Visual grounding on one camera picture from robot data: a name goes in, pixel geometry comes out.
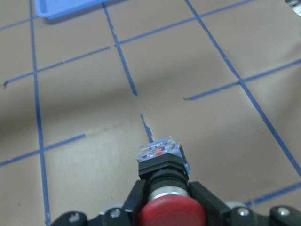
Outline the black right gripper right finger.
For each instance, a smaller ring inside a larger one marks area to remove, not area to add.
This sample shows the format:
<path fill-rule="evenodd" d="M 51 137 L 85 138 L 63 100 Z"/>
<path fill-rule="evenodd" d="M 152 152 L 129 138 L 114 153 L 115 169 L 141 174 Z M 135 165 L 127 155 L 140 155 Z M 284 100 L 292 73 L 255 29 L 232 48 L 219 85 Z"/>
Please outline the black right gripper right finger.
<path fill-rule="evenodd" d="M 301 212 L 287 205 L 270 208 L 269 215 L 255 213 L 243 206 L 228 207 L 199 182 L 189 182 L 193 199 L 205 210 L 208 226 L 299 226 Z"/>

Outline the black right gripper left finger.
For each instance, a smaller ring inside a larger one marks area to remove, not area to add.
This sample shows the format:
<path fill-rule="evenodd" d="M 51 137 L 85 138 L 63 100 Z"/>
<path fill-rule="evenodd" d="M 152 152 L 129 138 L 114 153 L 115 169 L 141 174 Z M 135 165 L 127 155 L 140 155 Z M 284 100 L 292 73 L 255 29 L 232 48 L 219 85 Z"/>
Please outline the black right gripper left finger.
<path fill-rule="evenodd" d="M 52 226 L 136 226 L 138 215 L 146 200 L 146 180 L 137 180 L 121 207 L 112 207 L 106 212 L 88 219 L 80 211 L 70 211 L 59 216 Z"/>

